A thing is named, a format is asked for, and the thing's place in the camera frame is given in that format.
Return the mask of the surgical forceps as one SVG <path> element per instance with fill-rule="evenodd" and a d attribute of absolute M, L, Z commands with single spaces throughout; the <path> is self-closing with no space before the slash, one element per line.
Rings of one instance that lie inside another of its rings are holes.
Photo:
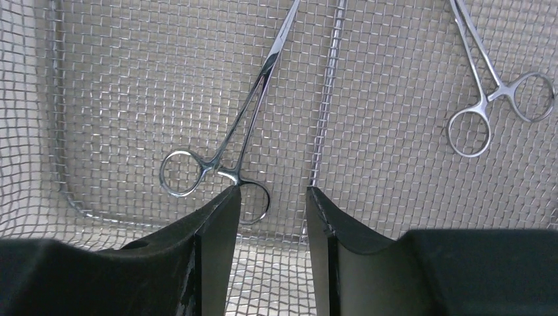
<path fill-rule="evenodd" d="M 259 110 L 268 91 L 269 81 L 280 60 L 280 54 L 290 34 L 299 5 L 299 1 L 292 2 L 277 32 L 275 40 L 269 49 L 268 55 L 247 93 L 245 101 L 242 103 L 231 127 L 229 127 L 224 139 L 216 149 L 215 154 L 211 158 L 204 158 L 190 148 L 178 148 L 167 153 L 165 158 L 163 158 L 161 166 L 159 167 L 159 182 L 161 187 L 171 196 L 184 198 L 192 194 L 205 177 L 209 173 L 214 172 L 219 176 L 227 178 L 233 185 L 244 189 L 245 193 L 248 194 L 248 214 L 240 219 L 241 224 L 255 224 L 266 217 L 271 204 L 270 190 L 257 180 L 242 176 L 242 164 L 248 152 L 249 141 L 255 128 Z M 225 167 L 222 164 L 222 158 L 235 134 L 241 134 L 243 136 L 242 146 L 234 166 Z M 193 165 L 189 168 L 190 171 L 193 171 L 193 174 L 187 175 L 186 177 L 189 186 L 181 189 L 177 186 L 173 186 L 166 177 L 167 165 L 174 158 L 179 156 L 186 157 Z"/>

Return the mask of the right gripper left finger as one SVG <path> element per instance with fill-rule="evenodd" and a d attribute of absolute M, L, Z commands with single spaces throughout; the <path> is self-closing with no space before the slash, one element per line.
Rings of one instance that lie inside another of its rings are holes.
<path fill-rule="evenodd" d="M 241 192 L 124 247 L 1 241 L 2 315 L 224 315 Z"/>

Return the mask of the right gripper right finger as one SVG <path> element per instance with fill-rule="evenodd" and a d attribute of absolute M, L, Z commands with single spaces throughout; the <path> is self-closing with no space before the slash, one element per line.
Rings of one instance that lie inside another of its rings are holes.
<path fill-rule="evenodd" d="M 557 232 L 418 229 L 392 240 L 308 187 L 319 315 L 556 315 Z"/>

